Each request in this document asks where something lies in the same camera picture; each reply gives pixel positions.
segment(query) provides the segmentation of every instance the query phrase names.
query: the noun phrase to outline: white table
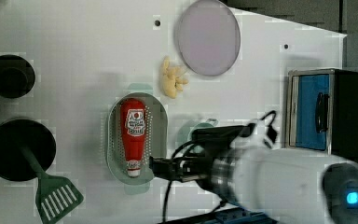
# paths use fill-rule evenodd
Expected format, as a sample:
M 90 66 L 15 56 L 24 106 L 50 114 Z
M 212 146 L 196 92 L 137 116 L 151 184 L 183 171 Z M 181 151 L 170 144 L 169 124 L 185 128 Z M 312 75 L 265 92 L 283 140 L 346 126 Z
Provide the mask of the white table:
M 189 85 L 172 100 L 158 87 L 158 69 L 165 55 L 183 63 L 173 44 L 173 27 L 192 2 L 0 0 L 0 55 L 24 57 L 37 75 L 26 96 L 0 97 L 0 124 L 27 116 L 54 133 L 57 156 L 48 173 L 69 177 L 85 196 L 60 223 L 161 221 L 167 181 L 155 178 L 147 193 L 128 195 L 104 161 L 106 116 L 131 83 L 151 85 L 166 107 L 170 155 L 178 129 L 189 119 L 217 118 L 225 126 L 246 123 L 270 109 L 282 112 L 290 69 L 342 66 L 344 35 L 232 9 L 241 28 L 239 59 L 219 77 L 190 72 Z M 194 183 L 175 186 L 169 219 L 203 214 L 219 203 Z M 36 179 L 14 183 L 0 178 L 0 224 L 40 223 L 36 189 Z

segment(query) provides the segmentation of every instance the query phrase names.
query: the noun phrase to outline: oval tray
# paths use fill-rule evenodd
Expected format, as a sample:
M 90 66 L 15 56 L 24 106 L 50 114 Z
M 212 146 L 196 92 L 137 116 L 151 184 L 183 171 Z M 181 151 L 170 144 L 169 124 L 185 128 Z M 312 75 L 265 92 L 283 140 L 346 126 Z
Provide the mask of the oval tray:
M 124 100 L 129 98 L 143 101 L 145 103 L 146 113 L 146 138 L 141 174 L 135 178 L 127 175 L 127 165 L 120 128 L 120 106 Z M 168 119 L 164 106 L 158 99 L 148 93 L 131 93 L 123 97 L 112 107 L 107 122 L 108 142 L 105 157 L 112 175 L 127 185 L 138 186 L 150 182 L 154 178 L 154 175 L 148 167 L 149 157 L 165 158 L 167 155 Z

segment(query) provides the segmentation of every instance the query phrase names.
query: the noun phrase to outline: red ketchup bottle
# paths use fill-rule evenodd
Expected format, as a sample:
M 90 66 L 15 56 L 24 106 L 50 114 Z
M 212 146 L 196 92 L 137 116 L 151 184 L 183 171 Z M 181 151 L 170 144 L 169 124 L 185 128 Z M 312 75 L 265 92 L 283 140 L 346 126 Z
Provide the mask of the red ketchup bottle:
M 137 99 L 128 99 L 120 108 L 121 137 L 127 162 L 127 174 L 137 177 L 141 173 L 141 160 L 145 144 L 145 105 Z

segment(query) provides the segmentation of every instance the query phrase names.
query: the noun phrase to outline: ginger root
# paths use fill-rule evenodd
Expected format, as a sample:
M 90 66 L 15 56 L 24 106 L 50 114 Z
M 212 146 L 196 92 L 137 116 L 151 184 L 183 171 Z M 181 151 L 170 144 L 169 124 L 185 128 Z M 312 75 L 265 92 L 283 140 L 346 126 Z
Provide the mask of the ginger root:
M 188 83 L 188 80 L 182 78 L 187 69 L 184 66 L 170 67 L 170 58 L 167 56 L 161 65 L 162 74 L 162 89 L 164 93 L 175 99 L 176 93 L 183 90 L 183 85 Z

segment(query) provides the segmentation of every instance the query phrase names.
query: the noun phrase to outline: white bottle cap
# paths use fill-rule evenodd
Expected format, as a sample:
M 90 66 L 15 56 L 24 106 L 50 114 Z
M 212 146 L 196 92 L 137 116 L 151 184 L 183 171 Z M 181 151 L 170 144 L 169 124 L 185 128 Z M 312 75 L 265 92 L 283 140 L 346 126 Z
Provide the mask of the white bottle cap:
M 127 174 L 130 177 L 137 177 L 137 176 L 139 176 L 141 174 L 141 170 L 128 170 Z

